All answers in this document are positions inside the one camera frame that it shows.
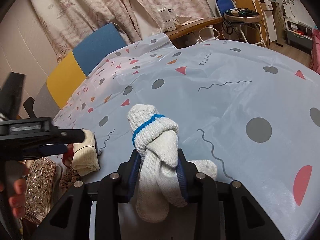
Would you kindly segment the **person hand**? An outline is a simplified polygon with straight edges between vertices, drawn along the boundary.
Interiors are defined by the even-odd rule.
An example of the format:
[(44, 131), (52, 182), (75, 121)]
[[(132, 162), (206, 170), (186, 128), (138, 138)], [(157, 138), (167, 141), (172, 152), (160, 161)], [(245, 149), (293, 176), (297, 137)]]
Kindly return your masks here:
[(14, 181), (13, 189), (14, 194), (9, 197), (9, 205), (12, 210), (12, 214), (15, 218), (19, 219), (25, 215), (25, 191), (27, 185), (24, 177)]

